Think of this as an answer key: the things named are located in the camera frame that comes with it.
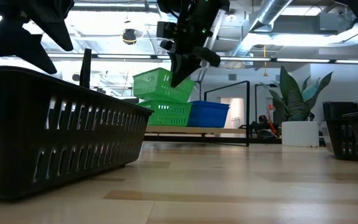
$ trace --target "ceiling duct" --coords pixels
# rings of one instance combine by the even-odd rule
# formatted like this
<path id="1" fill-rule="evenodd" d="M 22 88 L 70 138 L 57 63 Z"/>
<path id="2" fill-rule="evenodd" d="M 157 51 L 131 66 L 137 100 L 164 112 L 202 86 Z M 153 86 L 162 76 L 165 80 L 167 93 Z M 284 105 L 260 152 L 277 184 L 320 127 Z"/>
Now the ceiling duct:
<path id="1" fill-rule="evenodd" d="M 270 26 L 277 19 L 277 17 L 290 5 L 292 0 L 264 0 L 258 11 L 249 14 L 243 25 L 243 34 L 247 36 L 250 31 L 259 29 L 261 27 Z M 242 42 L 233 50 L 231 56 L 245 57 L 252 48 L 246 44 L 246 36 Z"/>

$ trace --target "red object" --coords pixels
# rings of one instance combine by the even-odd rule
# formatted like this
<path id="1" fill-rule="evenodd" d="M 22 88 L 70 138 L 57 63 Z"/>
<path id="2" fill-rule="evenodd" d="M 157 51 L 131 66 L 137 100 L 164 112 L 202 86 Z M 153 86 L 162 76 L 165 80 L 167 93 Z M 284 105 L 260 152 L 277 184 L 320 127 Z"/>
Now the red object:
<path id="1" fill-rule="evenodd" d="M 272 130 L 273 134 L 276 135 L 276 129 L 274 128 L 274 125 L 272 124 L 272 119 L 270 118 L 270 110 L 274 110 L 273 105 L 268 105 L 268 111 L 267 111 L 267 116 L 268 116 L 268 124 L 270 125 L 270 129 Z"/>

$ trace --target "blue plastic basket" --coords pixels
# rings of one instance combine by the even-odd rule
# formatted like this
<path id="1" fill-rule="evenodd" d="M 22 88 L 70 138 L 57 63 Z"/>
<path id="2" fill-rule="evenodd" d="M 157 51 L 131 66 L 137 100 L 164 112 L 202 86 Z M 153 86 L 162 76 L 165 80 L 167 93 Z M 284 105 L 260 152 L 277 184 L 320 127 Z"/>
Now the blue plastic basket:
<path id="1" fill-rule="evenodd" d="M 191 102 L 188 127 L 223 128 L 229 105 L 205 101 Z"/>

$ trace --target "potted plant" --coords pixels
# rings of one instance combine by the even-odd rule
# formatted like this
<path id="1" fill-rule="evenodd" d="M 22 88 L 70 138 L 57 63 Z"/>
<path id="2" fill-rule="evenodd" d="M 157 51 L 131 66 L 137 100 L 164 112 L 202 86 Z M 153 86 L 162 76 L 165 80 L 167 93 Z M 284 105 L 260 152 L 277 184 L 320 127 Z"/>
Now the potted plant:
<path id="1" fill-rule="evenodd" d="M 308 77 L 300 90 L 295 79 L 288 74 L 284 67 L 280 71 L 280 83 L 274 82 L 282 97 L 275 91 L 269 90 L 272 97 L 284 105 L 286 119 L 282 123 L 282 144 L 284 146 L 319 146 L 319 123 L 309 119 L 310 111 L 316 103 L 320 92 L 331 81 L 332 72 L 326 75 L 321 82 L 308 88 Z"/>

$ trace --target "wooden floor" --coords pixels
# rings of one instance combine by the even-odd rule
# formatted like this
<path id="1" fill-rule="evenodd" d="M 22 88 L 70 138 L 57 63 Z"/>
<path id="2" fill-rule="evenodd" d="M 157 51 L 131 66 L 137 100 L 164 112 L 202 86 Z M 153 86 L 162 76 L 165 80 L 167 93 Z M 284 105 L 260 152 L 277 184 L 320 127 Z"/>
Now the wooden floor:
<path id="1" fill-rule="evenodd" d="M 323 148 L 144 144 L 137 162 L 17 203 L 0 223 L 358 223 L 358 162 Z"/>

